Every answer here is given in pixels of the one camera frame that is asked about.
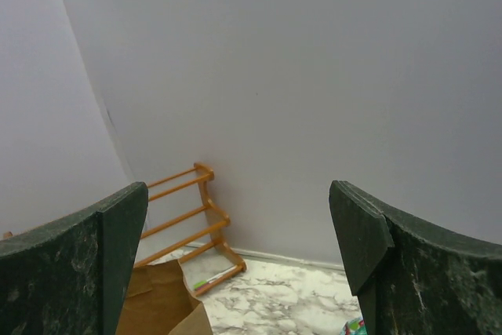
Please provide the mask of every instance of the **paper bag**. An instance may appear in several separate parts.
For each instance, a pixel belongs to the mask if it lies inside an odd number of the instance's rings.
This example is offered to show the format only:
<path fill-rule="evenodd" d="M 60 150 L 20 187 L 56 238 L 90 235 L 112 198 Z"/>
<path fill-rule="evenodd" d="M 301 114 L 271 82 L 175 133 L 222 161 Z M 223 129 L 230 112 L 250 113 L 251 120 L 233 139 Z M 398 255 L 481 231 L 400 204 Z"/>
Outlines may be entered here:
<path fill-rule="evenodd" d="M 117 335 L 213 335 L 206 310 L 192 296 L 177 260 L 135 268 Z"/>

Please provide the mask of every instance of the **wooden shoe rack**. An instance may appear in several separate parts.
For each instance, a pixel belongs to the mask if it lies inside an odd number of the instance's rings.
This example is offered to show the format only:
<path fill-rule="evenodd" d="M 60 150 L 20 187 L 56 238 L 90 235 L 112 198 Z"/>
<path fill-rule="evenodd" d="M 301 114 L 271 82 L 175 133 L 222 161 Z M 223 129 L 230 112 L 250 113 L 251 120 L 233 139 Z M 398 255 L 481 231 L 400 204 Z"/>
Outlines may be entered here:
<path fill-rule="evenodd" d="M 206 243 L 205 245 L 202 245 L 198 247 L 197 249 L 194 249 L 190 253 L 182 256 L 179 259 L 180 263 L 184 263 L 188 260 L 191 260 L 195 258 L 196 256 L 204 253 L 205 251 L 209 249 L 216 249 L 221 255 L 226 257 L 233 265 L 234 267 L 230 270 L 227 271 L 224 275 L 221 275 L 219 278 L 216 280 L 209 282 L 205 284 L 201 289 L 198 289 L 194 291 L 195 296 L 200 296 L 207 292 L 208 290 L 212 289 L 214 286 L 220 284 L 221 282 L 231 278 L 234 275 L 237 275 L 241 271 L 246 270 L 246 263 L 245 261 L 238 255 L 236 254 L 230 246 L 227 244 L 227 240 L 224 236 L 223 233 L 223 228 L 227 227 L 230 225 L 230 217 L 227 215 L 226 212 L 224 212 L 220 207 L 218 207 L 214 201 L 211 199 L 209 196 L 209 191 L 207 188 L 207 184 L 209 181 L 214 180 L 214 172 L 213 169 L 211 169 L 209 166 L 201 164 L 200 162 L 196 162 L 194 164 L 194 167 L 192 169 L 186 170 L 182 173 L 178 173 L 174 176 L 164 178 L 163 180 L 158 180 L 152 184 L 148 185 L 148 188 L 155 188 L 157 186 L 160 186 L 162 184 L 165 184 L 171 180 L 175 180 L 176 178 L 180 178 L 182 176 L 191 174 L 191 173 L 196 173 L 197 177 L 195 179 L 189 180 L 185 183 L 179 184 L 178 186 L 174 188 L 170 188 L 167 190 L 164 190 L 162 192 L 159 192 L 158 194 L 152 195 L 148 201 L 153 202 L 154 200 L 157 200 L 159 198 L 162 198 L 166 195 L 172 194 L 173 192 L 182 190 L 184 188 L 188 188 L 194 184 L 198 185 L 198 190 L 201 195 L 201 200 L 202 200 L 202 206 L 193 209 L 190 212 L 187 212 L 181 216 L 178 216 L 170 221 L 165 222 L 164 224 L 160 224 L 159 226 L 152 228 L 146 232 L 144 232 L 141 235 L 142 239 L 145 239 L 146 237 L 150 235 L 154 235 L 155 233 L 158 233 L 160 231 L 163 231 L 169 227 L 172 227 L 175 224 L 180 223 L 181 221 L 184 221 L 186 219 L 189 219 L 199 213 L 204 213 L 206 215 L 208 227 L 205 229 L 202 229 L 201 231 L 186 237 L 185 239 L 182 239 L 179 242 L 176 242 L 172 244 L 169 247 L 166 247 L 165 249 L 162 249 L 158 251 L 157 253 L 154 253 L 150 255 L 149 257 L 137 262 L 134 267 L 140 267 L 144 266 L 146 264 L 151 263 L 154 260 L 157 260 L 160 257 L 165 256 L 166 254 L 169 254 L 173 252 L 174 250 L 177 250 L 183 246 L 188 245 L 189 243 L 200 239 L 201 237 L 204 237 L 205 235 L 209 235 L 210 241 Z"/>

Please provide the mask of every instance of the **baseboard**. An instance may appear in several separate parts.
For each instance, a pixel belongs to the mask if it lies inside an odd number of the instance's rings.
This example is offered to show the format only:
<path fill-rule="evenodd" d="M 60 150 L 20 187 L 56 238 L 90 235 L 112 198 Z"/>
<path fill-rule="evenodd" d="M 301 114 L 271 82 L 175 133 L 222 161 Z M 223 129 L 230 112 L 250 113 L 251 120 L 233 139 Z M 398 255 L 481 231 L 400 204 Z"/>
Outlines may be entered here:
<path fill-rule="evenodd" d="M 203 244 L 204 244 L 203 242 L 192 242 L 192 243 L 189 243 L 187 246 L 192 247 L 192 248 L 196 248 L 196 247 L 202 246 Z M 232 250 L 234 250 L 241 257 L 247 257 L 247 258 L 256 259 L 256 260 L 263 260 L 263 261 L 270 261 L 270 262 L 275 262 L 275 263 L 280 263 L 280 264 L 291 264 L 291 265 L 298 265 L 298 266 L 310 266 L 310 267 L 315 267 L 315 268 L 325 268 L 325 269 L 345 273 L 345 269 L 342 264 L 284 257 L 283 255 L 261 253 L 260 251 L 253 251 L 253 250 L 246 250 L 246 249 L 236 249 L 234 247 L 232 247 Z"/>

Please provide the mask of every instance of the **white marble tile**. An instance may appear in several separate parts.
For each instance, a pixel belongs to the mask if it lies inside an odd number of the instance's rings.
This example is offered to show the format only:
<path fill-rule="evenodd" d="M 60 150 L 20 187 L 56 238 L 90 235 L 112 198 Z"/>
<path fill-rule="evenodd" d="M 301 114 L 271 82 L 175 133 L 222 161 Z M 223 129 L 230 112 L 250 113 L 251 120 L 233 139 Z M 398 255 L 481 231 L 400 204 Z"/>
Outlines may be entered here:
<path fill-rule="evenodd" d="M 180 257 L 176 251 L 161 261 Z M 333 335 L 360 315 L 345 276 L 337 271 L 247 260 L 248 271 L 200 297 L 215 335 Z M 183 265 L 189 286 L 229 267 L 215 253 Z"/>

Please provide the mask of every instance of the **colorful object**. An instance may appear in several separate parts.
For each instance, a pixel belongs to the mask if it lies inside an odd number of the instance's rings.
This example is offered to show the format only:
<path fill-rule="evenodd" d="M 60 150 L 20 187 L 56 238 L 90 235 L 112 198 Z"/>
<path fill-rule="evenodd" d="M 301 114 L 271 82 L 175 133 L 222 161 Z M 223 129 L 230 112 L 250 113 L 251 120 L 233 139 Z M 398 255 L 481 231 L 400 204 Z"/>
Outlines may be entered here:
<path fill-rule="evenodd" d="M 233 267 L 227 268 L 225 271 L 220 272 L 219 274 L 214 275 L 211 279 L 207 280 L 202 280 L 201 282 L 198 282 L 197 284 L 194 285 L 194 291 L 198 291 L 202 289 L 202 287 L 207 286 L 208 284 L 211 284 L 212 282 L 215 282 L 222 276 L 226 275 L 228 272 L 232 271 Z"/>
<path fill-rule="evenodd" d="M 345 323 L 340 335 L 368 335 L 366 326 L 364 326 L 364 319 L 359 317 Z"/>

